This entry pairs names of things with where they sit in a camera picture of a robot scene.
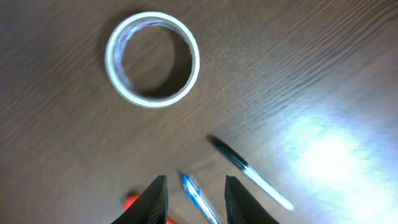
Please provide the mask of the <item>blue ballpoint pen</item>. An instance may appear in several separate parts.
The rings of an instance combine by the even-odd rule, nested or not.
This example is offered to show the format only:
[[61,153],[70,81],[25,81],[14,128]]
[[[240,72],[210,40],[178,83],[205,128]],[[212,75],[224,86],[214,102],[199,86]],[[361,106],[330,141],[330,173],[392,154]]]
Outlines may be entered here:
[[195,179],[191,175],[182,171],[179,171],[178,175],[180,177],[181,185],[185,195],[194,204],[194,206],[196,206],[196,208],[202,212],[209,223],[220,224],[221,222],[218,218],[218,215],[212,208],[204,193],[201,191],[201,188],[199,188],[199,185],[196,183]]

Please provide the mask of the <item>white tape roll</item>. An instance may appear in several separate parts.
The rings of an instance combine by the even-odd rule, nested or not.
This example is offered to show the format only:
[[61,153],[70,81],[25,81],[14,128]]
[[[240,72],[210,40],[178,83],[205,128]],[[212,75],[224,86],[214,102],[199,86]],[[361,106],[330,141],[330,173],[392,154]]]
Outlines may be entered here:
[[109,36],[104,67],[123,98],[143,108],[165,108],[194,87],[200,51],[180,20],[163,12],[140,12],[123,20]]

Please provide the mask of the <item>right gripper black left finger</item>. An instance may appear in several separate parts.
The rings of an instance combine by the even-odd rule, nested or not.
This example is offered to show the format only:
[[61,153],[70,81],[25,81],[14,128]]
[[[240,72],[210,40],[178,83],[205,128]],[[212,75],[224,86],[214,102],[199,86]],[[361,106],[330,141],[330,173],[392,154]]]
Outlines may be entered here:
[[167,178],[159,175],[112,224],[166,224],[168,204]]

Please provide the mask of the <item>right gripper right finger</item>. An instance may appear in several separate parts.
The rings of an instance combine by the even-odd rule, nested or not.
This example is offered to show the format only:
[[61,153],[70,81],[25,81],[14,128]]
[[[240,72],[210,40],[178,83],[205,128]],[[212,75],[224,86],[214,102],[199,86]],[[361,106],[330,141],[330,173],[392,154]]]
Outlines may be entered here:
[[235,176],[226,176],[224,198],[229,224],[279,224]]

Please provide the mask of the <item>orange utility knife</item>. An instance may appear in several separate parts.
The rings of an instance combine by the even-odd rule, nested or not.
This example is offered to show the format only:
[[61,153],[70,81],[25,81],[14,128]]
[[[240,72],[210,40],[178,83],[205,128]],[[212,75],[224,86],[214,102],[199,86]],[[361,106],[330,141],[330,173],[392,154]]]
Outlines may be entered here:
[[[139,194],[138,193],[129,193],[126,196],[126,199],[123,203],[123,208],[127,210],[134,202],[138,199]],[[171,219],[167,219],[166,224],[175,224],[175,222]]]

